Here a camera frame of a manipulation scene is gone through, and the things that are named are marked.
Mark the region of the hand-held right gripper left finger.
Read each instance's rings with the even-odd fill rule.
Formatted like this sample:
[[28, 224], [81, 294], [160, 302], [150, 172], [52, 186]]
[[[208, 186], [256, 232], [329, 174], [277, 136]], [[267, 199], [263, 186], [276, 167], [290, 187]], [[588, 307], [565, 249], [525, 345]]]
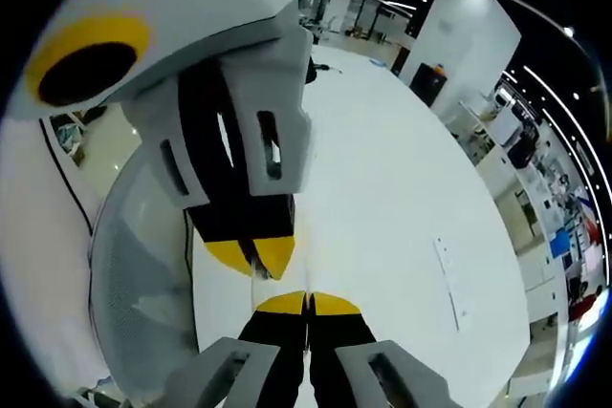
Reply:
[[271, 298], [238, 337], [221, 337], [175, 371], [168, 407], [293, 407], [304, 376], [305, 293]]

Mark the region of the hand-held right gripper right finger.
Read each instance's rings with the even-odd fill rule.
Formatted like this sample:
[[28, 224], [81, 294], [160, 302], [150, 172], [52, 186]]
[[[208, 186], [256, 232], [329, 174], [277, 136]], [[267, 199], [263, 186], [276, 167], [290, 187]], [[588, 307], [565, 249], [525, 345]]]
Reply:
[[319, 407], [450, 407], [446, 379], [392, 340], [379, 341], [351, 302], [310, 296], [310, 381]]

